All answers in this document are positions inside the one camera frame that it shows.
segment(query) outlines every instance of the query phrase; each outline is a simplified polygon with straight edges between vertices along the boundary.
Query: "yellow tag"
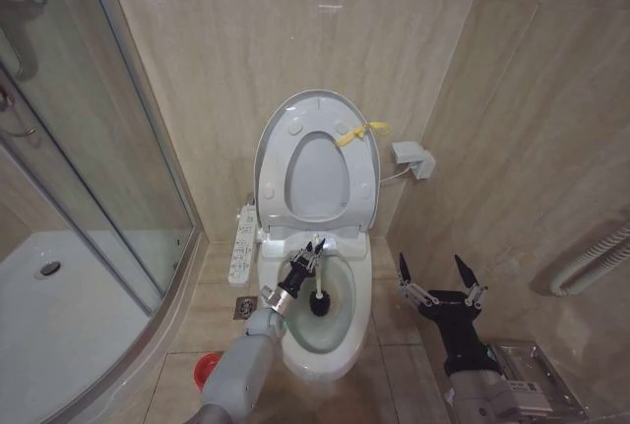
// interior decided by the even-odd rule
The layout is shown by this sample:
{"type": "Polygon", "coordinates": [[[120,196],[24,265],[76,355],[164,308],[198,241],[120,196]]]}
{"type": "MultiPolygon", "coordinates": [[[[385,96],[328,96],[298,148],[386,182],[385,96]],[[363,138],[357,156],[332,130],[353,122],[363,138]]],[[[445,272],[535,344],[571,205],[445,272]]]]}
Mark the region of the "yellow tag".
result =
{"type": "Polygon", "coordinates": [[[392,127],[386,122],[368,122],[367,124],[352,129],[348,134],[337,139],[337,145],[343,147],[356,138],[362,140],[365,137],[365,131],[368,127],[372,129],[377,136],[389,136],[390,132],[392,132],[392,127]]]}

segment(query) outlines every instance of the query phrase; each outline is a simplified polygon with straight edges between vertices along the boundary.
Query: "floor drain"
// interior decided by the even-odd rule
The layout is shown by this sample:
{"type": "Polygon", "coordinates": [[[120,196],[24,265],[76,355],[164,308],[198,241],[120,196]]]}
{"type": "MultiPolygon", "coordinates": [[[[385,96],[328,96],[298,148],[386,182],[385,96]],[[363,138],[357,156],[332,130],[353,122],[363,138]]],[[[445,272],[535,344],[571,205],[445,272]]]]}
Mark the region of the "floor drain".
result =
{"type": "Polygon", "coordinates": [[[51,276],[52,274],[59,272],[60,268],[61,268],[61,263],[50,262],[44,265],[41,269],[39,269],[39,272],[44,276],[51,276]]]}
{"type": "Polygon", "coordinates": [[[249,319],[258,306],[258,296],[239,296],[236,298],[233,319],[249,319]]]}

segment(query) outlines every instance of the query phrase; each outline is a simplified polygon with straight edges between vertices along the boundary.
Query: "toilet seat control panel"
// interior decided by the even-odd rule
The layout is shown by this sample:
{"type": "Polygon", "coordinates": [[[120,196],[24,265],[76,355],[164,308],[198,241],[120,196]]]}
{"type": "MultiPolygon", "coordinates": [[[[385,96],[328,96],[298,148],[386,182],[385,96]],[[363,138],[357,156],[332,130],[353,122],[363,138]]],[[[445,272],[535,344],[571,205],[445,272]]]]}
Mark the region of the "toilet seat control panel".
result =
{"type": "Polygon", "coordinates": [[[256,227],[256,207],[243,206],[238,217],[236,240],[227,274],[227,280],[230,284],[243,285],[249,279],[249,271],[254,261],[256,227]]]}

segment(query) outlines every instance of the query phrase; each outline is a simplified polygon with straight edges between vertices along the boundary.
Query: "open toilet lid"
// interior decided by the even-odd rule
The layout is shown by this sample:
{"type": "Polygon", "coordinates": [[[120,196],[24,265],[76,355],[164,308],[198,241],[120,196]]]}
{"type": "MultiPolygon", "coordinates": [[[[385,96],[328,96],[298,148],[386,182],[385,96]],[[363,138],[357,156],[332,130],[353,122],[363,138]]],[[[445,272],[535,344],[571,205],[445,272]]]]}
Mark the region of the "open toilet lid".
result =
{"type": "Polygon", "coordinates": [[[256,151],[255,197],[265,232],[337,231],[372,225],[380,163],[374,136],[338,147],[335,140],[366,124],[358,109],[332,91],[305,91],[283,103],[256,151]]]}

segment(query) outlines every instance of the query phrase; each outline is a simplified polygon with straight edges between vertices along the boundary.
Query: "toilet bowl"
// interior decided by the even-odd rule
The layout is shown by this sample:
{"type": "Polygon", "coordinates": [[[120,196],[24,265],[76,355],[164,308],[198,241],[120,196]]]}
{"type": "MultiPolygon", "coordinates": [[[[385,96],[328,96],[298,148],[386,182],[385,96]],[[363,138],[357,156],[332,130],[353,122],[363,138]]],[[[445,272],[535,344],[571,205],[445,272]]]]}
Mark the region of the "toilet bowl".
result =
{"type": "Polygon", "coordinates": [[[315,235],[326,239],[321,268],[330,310],[324,317],[311,312],[315,280],[305,280],[285,317],[281,340],[284,363],[304,380],[343,376],[358,358],[369,322],[368,229],[378,199],[378,151],[369,130],[343,147],[335,142],[364,124],[344,97],[305,91],[272,116],[256,153],[259,284],[275,287],[286,275],[289,253],[315,235]]]}

